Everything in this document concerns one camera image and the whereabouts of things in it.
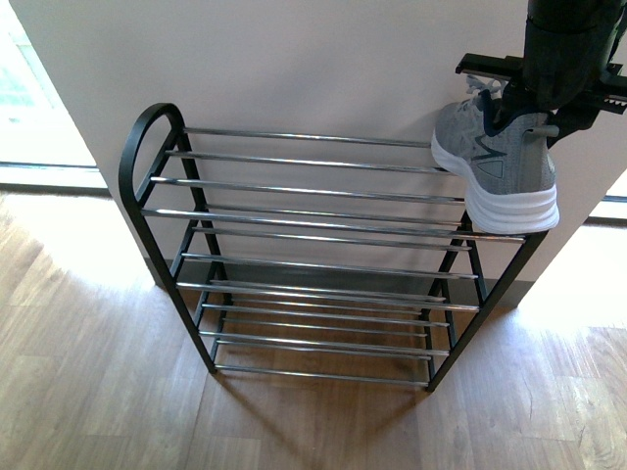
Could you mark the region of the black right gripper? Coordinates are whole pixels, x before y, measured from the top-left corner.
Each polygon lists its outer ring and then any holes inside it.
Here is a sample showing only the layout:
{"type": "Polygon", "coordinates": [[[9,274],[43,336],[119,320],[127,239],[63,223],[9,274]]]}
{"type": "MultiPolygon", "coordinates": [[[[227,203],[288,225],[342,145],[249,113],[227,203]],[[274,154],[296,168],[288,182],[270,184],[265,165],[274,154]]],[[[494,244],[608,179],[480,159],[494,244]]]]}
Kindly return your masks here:
{"type": "Polygon", "coordinates": [[[513,56],[494,58],[478,54],[465,54],[456,72],[475,74],[504,81],[501,102],[494,114],[494,124],[504,126],[516,113],[542,111],[549,115],[548,125],[552,132],[548,137],[551,147],[566,136],[587,130],[594,124],[601,111],[622,115],[626,111],[626,76],[623,67],[610,63],[601,76],[584,87],[567,104],[555,108],[543,108],[537,104],[537,93],[523,81],[523,60],[513,56]]]}

